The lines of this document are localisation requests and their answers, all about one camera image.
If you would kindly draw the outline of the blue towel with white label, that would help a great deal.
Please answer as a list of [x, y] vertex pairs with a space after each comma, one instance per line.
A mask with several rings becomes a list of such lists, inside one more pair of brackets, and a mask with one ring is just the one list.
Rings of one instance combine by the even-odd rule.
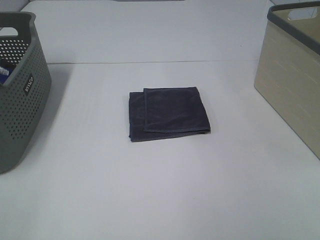
[[11, 71], [7, 61], [3, 58], [0, 59], [0, 84], [3, 85], [8, 77], [10, 76]]

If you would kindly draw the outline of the beige plastic basket grey rim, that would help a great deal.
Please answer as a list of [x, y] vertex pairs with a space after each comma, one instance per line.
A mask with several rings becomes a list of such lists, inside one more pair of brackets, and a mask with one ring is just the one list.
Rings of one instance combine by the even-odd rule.
[[319, 1], [274, 5], [254, 88], [317, 157], [320, 155], [320, 14], [293, 20], [293, 10], [320, 9]]

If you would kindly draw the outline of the grey perforated plastic basket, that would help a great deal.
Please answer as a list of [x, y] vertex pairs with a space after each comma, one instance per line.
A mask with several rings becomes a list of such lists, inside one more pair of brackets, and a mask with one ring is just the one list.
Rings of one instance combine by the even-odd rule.
[[0, 28], [16, 35], [0, 38], [0, 59], [10, 75], [0, 84], [0, 172], [18, 165], [39, 124], [52, 79], [31, 12], [1, 12]]

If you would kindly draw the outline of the dark navy folded towel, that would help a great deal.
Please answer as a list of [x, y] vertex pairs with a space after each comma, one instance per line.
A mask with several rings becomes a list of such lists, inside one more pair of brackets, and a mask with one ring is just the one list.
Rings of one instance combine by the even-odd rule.
[[132, 142], [172, 139], [211, 131], [207, 112], [194, 87], [144, 88], [130, 92], [129, 138]]

